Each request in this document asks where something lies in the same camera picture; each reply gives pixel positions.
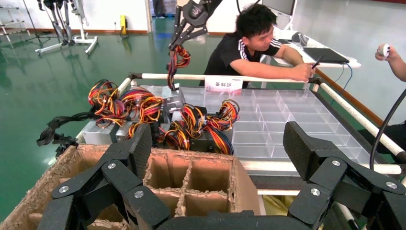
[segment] black wire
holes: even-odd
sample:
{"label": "black wire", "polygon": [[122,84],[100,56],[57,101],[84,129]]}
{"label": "black wire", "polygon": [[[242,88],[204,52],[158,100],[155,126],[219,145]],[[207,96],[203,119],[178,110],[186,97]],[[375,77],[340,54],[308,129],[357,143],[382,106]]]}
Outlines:
{"label": "black wire", "polygon": [[236,0],[236,1],[237,1],[237,9],[238,9],[238,12],[241,13],[240,4],[239,4],[238,0]]}
{"label": "black wire", "polygon": [[396,109],[399,107],[400,103],[403,101],[405,96],[406,96],[406,89],[405,89],[405,91],[403,91],[403,93],[397,99],[395,104],[392,106],[392,109],[389,111],[388,116],[386,116],[381,128],[379,129],[378,135],[376,135],[375,141],[373,142],[373,145],[372,145],[371,155],[369,158],[369,168],[372,170],[373,170],[373,162],[375,160],[375,153],[376,153],[376,149],[378,148],[379,140],[381,139],[381,136],[382,136],[383,132],[385,131],[386,126],[389,123],[389,120],[392,118],[393,114],[395,113]]}
{"label": "black wire", "polygon": [[59,135],[55,133],[55,130],[62,125],[71,122],[71,121],[84,121],[90,118],[97,118],[94,112],[84,112],[75,114],[73,116],[57,116],[52,119],[47,125],[46,128],[40,135],[40,138],[36,141],[38,146],[47,145],[52,141],[57,142],[56,144],[60,143],[64,140],[71,140],[71,137],[64,138],[63,134]]}

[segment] pen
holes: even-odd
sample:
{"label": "pen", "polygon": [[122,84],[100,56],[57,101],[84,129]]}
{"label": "pen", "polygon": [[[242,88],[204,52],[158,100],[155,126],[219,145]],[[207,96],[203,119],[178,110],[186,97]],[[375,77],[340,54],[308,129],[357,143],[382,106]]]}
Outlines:
{"label": "pen", "polygon": [[324,58],[324,55],[322,55],[322,56],[317,60],[317,62],[312,66],[312,69],[316,68],[316,66],[320,63],[321,59],[323,59],[323,58]]}

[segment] white sign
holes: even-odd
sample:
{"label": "white sign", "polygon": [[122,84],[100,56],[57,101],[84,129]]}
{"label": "white sign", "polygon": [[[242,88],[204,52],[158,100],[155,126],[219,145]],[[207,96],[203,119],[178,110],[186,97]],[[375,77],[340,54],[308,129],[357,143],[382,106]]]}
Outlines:
{"label": "white sign", "polygon": [[232,92],[242,89],[243,78],[238,76],[207,75],[204,88],[212,92]]}

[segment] laptop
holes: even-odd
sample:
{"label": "laptop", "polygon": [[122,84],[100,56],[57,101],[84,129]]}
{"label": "laptop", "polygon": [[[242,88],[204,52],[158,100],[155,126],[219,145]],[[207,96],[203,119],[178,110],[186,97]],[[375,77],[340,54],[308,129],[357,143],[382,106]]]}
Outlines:
{"label": "laptop", "polygon": [[318,60],[321,56],[324,55],[323,59],[320,61],[322,63],[343,64],[350,62],[348,59],[329,48],[304,47],[303,50],[314,60]]}

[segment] blue cable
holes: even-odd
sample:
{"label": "blue cable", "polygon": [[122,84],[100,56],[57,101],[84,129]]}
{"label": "blue cable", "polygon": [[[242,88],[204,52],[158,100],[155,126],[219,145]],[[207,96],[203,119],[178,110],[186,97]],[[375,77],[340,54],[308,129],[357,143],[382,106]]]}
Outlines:
{"label": "blue cable", "polygon": [[343,88],[343,89],[341,90],[341,92],[338,94],[339,96],[344,92],[345,88],[347,87],[348,83],[350,82],[350,80],[351,80],[351,78],[352,78],[352,68],[351,68],[351,66],[350,66],[348,63],[346,63],[346,64],[347,64],[348,68],[351,70],[351,75],[350,75],[350,78],[348,78],[347,83],[345,83],[344,88]]}

